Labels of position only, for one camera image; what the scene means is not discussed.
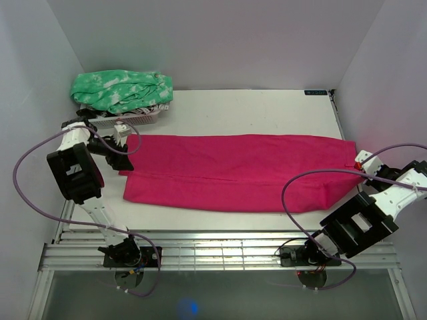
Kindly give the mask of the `pink trousers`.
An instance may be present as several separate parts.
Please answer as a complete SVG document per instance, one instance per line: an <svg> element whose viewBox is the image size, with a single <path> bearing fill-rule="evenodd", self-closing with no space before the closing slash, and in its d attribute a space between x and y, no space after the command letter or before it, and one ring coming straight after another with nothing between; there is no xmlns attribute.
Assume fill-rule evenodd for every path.
<svg viewBox="0 0 427 320"><path fill-rule="evenodd" d="M131 135L123 197L238 213L327 210L362 178L356 145L311 135Z"/></svg>

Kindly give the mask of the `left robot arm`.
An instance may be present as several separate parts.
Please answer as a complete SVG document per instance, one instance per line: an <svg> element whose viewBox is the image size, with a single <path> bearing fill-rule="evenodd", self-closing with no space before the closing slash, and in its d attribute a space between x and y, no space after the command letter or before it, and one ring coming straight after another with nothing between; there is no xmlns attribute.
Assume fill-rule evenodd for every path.
<svg viewBox="0 0 427 320"><path fill-rule="evenodd" d="M119 265L133 267L141 262L141 249L128 228L103 203L105 186L101 172L92 155L105 157L116 171L133 171L128 146L123 140L131 128L119 121L110 136L97 137L97 128L78 117L61 125L64 135L58 149L47 155L47 162L58 187L66 200L80 206L101 231L106 246L100 247L106 257Z"/></svg>

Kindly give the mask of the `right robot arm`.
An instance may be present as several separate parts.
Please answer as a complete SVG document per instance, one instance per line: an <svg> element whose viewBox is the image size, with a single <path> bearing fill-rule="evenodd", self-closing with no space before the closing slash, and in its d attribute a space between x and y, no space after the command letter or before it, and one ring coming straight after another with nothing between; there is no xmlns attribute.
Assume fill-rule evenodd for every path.
<svg viewBox="0 0 427 320"><path fill-rule="evenodd" d="M311 241L301 248L302 259L318 264L326 252L351 258L398 230L394 220L409 204L426 198L426 162L412 161L402 170L382 165L381 178L408 184L407 189L382 181L369 181L377 193L362 191L345 202L320 222L322 229L312 234Z"/></svg>

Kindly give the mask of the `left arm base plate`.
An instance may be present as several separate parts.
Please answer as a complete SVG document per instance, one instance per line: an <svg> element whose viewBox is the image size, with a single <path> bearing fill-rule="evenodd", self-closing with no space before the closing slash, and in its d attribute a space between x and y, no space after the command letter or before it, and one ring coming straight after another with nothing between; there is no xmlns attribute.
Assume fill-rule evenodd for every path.
<svg viewBox="0 0 427 320"><path fill-rule="evenodd" d="M115 261L107 254L103 258L103 267L108 268L137 268L137 267L153 267L156 268L161 263L162 247L157 246L156 250L153 247L142 246L139 248L139 253L134 256L125 257Z"/></svg>

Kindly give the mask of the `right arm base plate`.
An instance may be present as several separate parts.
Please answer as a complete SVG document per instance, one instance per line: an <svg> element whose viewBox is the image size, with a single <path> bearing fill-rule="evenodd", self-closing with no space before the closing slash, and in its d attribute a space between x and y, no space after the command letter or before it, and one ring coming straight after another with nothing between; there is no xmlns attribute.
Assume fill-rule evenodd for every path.
<svg viewBox="0 0 427 320"><path fill-rule="evenodd" d="M340 260L331 259L307 245L286 245L280 247L274 255L280 259L282 267L337 267L342 264Z"/></svg>

